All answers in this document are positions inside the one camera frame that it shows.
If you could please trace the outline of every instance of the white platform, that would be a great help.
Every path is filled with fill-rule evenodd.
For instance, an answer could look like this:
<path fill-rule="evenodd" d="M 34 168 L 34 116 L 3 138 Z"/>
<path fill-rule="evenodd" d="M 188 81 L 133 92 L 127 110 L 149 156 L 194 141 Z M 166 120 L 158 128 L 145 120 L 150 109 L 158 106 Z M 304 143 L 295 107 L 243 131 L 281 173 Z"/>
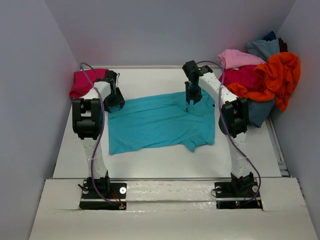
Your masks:
<path fill-rule="evenodd" d="M 182 69 L 115 69 L 120 73 L 119 87 L 125 100 L 159 94 L 183 92 L 186 76 Z M 229 178 L 231 157 L 226 137 L 218 127 L 215 111 L 215 144 L 198 147 L 194 153 L 183 145 L 141 149 L 109 155 L 108 124 L 101 141 L 102 154 L 113 179 L 192 179 Z M 249 127 L 247 155 L 262 177 L 281 177 L 271 136 L 264 123 Z M 72 129 L 69 115 L 53 177 L 86 178 L 88 166 L 84 148 Z"/>
<path fill-rule="evenodd" d="M 316 240 L 295 178 L 263 178 L 259 209 L 217 210 L 214 181 L 129 181 L 127 210 L 80 210 L 80 179 L 47 180 L 30 240 Z"/>

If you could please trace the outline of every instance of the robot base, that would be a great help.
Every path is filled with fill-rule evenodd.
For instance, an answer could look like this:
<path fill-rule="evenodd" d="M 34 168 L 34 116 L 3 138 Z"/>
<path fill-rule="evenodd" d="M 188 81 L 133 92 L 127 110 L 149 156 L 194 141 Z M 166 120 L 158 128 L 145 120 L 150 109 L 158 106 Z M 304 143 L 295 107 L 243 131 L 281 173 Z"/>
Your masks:
<path fill-rule="evenodd" d="M 83 181 L 83 186 L 81 186 L 82 193 L 81 193 L 81 200 L 79 204 L 80 209 L 82 210 L 126 210 L 127 209 L 127 202 L 126 202 L 127 183 L 126 182 L 110 182 L 109 191 L 106 188 L 99 189 L 99 192 L 102 194 L 102 196 L 108 199 L 111 202 L 110 203 L 102 199 L 94 189 L 89 188 L 90 181 L 91 181 L 91 178 L 87 178 L 86 180 Z"/>
<path fill-rule="evenodd" d="M 254 175 L 250 172 L 245 177 L 236 178 L 231 173 L 231 181 L 219 181 L 214 183 L 215 194 L 217 199 L 225 198 L 247 198 L 250 199 L 258 189 L 258 183 L 254 179 Z"/>

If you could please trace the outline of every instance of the gray wall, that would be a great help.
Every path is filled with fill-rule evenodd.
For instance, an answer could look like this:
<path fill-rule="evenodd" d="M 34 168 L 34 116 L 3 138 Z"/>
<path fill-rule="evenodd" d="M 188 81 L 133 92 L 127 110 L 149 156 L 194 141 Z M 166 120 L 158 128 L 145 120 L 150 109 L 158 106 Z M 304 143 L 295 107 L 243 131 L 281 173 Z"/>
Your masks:
<path fill-rule="evenodd" d="M 45 0 L 77 61 L 182 65 L 277 31 L 295 0 Z"/>
<path fill-rule="evenodd" d="M 0 1 L 0 239 L 26 240 L 60 148 L 76 60 L 43 0 Z"/>
<path fill-rule="evenodd" d="M 272 114 L 289 172 L 300 178 L 305 201 L 320 237 L 320 1 L 297 0 L 278 36 L 301 62 L 301 77 L 288 108 Z"/>

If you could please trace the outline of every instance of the red cloth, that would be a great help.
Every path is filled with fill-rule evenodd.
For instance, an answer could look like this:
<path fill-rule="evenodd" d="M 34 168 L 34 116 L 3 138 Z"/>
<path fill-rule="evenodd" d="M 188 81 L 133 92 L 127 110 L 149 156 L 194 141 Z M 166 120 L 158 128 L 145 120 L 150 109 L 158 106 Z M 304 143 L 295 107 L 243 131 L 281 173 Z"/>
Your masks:
<path fill-rule="evenodd" d="M 238 97 L 245 97 L 256 102 L 270 101 L 276 97 L 275 105 L 281 111 L 286 110 L 289 96 L 296 88 L 300 78 L 299 58 L 292 52 L 281 52 L 269 57 L 266 64 L 258 65 L 253 74 L 258 81 L 252 89 L 238 83 L 226 86 Z"/>
<path fill-rule="evenodd" d="M 95 69 L 96 72 L 99 74 L 100 78 L 102 79 L 105 76 L 105 72 L 108 69 L 105 68 L 97 68 Z M 85 70 L 85 73 L 90 78 L 91 82 L 94 83 L 98 76 L 93 70 Z M 86 78 L 83 71 L 76 71 L 74 73 L 74 84 L 71 88 L 71 91 L 69 92 L 69 96 L 71 98 L 80 98 L 84 95 L 86 95 L 90 89 L 92 88 L 91 84 L 88 82 L 88 79 Z"/>
<path fill-rule="evenodd" d="M 225 69 L 223 85 L 228 86 L 229 84 L 238 83 L 247 89 L 252 89 L 256 81 L 258 81 L 258 76 L 254 75 L 256 67 L 256 65 L 248 65 L 242 66 L 238 70 Z"/>

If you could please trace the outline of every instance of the white panel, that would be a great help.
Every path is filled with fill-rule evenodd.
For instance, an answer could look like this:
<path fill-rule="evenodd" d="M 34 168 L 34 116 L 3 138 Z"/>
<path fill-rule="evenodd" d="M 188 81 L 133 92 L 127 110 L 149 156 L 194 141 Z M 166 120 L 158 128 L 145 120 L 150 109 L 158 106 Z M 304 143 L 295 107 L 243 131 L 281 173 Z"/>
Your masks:
<path fill-rule="evenodd" d="M 182 65 L 277 31 L 295 0 L 45 0 L 78 61 Z"/>
<path fill-rule="evenodd" d="M 128 181 L 128 202 L 214 202 L 214 181 Z"/>
<path fill-rule="evenodd" d="M 76 60 L 42 0 L 0 1 L 0 238 L 27 240 L 53 173 Z"/>
<path fill-rule="evenodd" d="M 177 198 L 171 195 L 173 199 L 168 198 L 168 203 L 141 201 L 139 204 L 133 204 L 134 209 L 127 211 L 80 210 L 76 204 L 79 201 L 80 188 L 77 186 L 79 181 L 76 179 L 46 181 L 30 240 L 87 240 L 106 237 L 139 240 L 317 239 L 308 211 L 301 201 L 301 192 L 296 179 L 263 179 L 261 196 L 264 204 L 270 206 L 265 211 L 216 210 L 214 201 L 195 202 L 193 201 L 195 198 L 190 198 L 185 193 L 182 193 L 180 198 L 185 202 L 174 202 Z M 168 183 L 172 183 L 171 190 L 175 189 L 175 184 L 177 186 L 175 190 L 181 190 L 183 185 L 189 185 L 190 189 L 208 186 L 209 182 L 201 182 Z M 135 188 L 134 183 L 128 183 L 130 185 L 128 191 Z M 149 187 L 159 183 L 164 182 L 151 181 Z M 277 188 L 284 189 L 280 201 L 276 197 Z M 161 191 L 165 194 L 167 190 L 163 187 Z M 203 196 L 208 194 L 206 191 L 198 193 Z M 149 192 L 141 194 L 148 198 Z M 141 196 L 136 196 L 138 200 L 143 200 Z"/>
<path fill-rule="evenodd" d="M 181 69 L 116 69 L 125 100 L 185 91 L 187 79 Z M 190 152 L 184 145 L 146 148 L 109 155 L 108 124 L 101 141 L 102 155 L 111 178 L 229 178 L 231 156 L 226 137 L 218 127 L 215 111 L 215 144 Z M 280 177 L 277 158 L 266 124 L 249 127 L 246 153 L 263 177 Z M 84 148 L 72 129 L 72 115 L 65 128 L 54 178 L 86 178 L 88 165 Z"/>
<path fill-rule="evenodd" d="M 285 112 L 272 120 L 289 173 L 300 178 L 311 219 L 320 237 L 320 1 L 297 0 L 277 35 L 297 54 L 301 77 Z"/>

